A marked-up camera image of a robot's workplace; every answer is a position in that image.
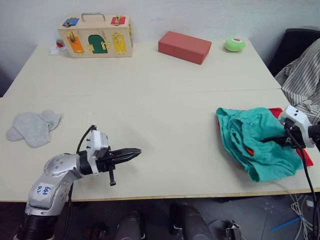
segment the teal cloth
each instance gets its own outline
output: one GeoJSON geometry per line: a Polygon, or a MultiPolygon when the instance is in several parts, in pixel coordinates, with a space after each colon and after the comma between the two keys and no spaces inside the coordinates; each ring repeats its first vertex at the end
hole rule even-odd
{"type": "Polygon", "coordinates": [[[254,182],[276,181],[296,174],[303,163],[296,150],[263,139],[284,136],[284,126],[267,108],[247,111],[218,108],[222,143],[254,182]],[[246,148],[254,151],[251,156],[246,148]]]}

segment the green ball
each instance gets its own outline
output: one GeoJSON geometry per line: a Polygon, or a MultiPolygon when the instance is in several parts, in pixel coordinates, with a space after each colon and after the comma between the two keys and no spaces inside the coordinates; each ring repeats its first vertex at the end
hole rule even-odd
{"type": "Polygon", "coordinates": [[[230,38],[225,41],[224,48],[230,52],[239,52],[246,46],[245,41],[240,38],[230,38]]]}

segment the gray sock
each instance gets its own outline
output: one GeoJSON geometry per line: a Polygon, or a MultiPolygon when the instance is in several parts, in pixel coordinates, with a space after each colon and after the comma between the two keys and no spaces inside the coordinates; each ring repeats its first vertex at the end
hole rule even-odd
{"type": "Polygon", "coordinates": [[[6,138],[10,141],[25,139],[33,148],[50,142],[49,131],[55,129],[60,121],[61,114],[46,109],[41,114],[25,112],[15,116],[6,138]]]}

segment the gray floor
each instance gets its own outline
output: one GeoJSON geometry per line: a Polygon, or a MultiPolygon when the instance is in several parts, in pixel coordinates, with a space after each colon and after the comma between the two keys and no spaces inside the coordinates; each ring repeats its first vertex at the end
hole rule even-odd
{"type": "MultiPolygon", "coordinates": [[[[168,234],[168,213],[171,203],[188,203],[195,207],[207,223],[221,219],[235,221],[241,226],[242,235],[246,240],[294,240],[300,222],[271,232],[270,229],[293,220],[297,215],[291,210],[292,200],[287,195],[263,196],[245,199],[234,199],[222,202],[221,198],[188,198],[131,200],[76,203],[73,208],[70,240],[84,239],[84,229],[97,222],[104,222],[109,227],[106,240],[115,236],[117,224],[130,211],[141,211],[146,217],[148,240],[181,240],[182,236],[168,234]]],[[[8,240],[17,229],[22,216],[22,203],[0,204],[0,239],[8,240]]],[[[304,206],[303,214],[311,222],[312,208],[304,206]]],[[[64,227],[65,210],[56,226],[56,239],[61,239],[64,227]]],[[[215,240],[225,240],[222,222],[210,226],[215,240]]]]}

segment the green door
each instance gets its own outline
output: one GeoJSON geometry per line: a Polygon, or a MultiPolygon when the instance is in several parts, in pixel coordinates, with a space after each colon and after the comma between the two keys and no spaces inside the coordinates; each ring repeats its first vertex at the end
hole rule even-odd
{"type": "Polygon", "coordinates": [[[105,41],[99,35],[90,35],[88,38],[89,44],[93,47],[93,54],[107,54],[107,48],[103,47],[105,41]]]}

